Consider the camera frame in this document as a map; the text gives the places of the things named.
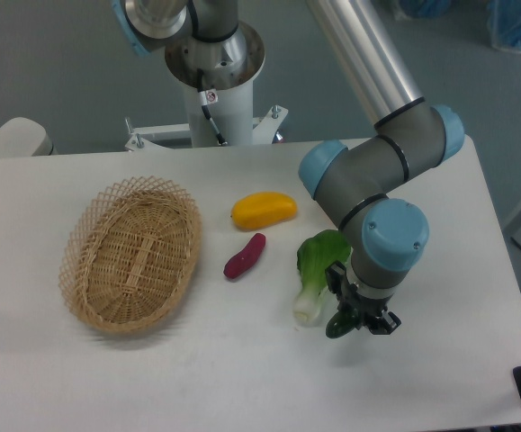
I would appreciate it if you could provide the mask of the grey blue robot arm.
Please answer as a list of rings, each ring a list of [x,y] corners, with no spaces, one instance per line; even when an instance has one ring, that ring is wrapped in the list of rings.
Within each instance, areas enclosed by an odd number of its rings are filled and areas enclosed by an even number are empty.
[[[249,145],[258,137],[251,83],[265,52],[236,2],[115,1],[112,10],[138,55],[165,52],[185,89],[194,147]],[[310,10],[376,132],[355,148],[322,142],[299,166],[311,198],[352,249],[348,264],[336,260],[325,271],[338,301],[326,333],[389,335],[400,319],[388,301],[429,236],[424,213],[390,192],[455,155],[463,124],[450,108],[426,103],[370,2],[312,1]]]

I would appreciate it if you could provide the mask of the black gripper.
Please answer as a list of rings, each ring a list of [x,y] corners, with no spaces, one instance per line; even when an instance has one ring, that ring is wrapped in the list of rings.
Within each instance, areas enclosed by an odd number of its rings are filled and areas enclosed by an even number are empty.
[[[400,326],[400,318],[388,310],[393,289],[371,287],[356,277],[352,282],[342,263],[330,265],[325,275],[328,290],[337,298],[337,311],[357,310],[373,335],[390,335]]]

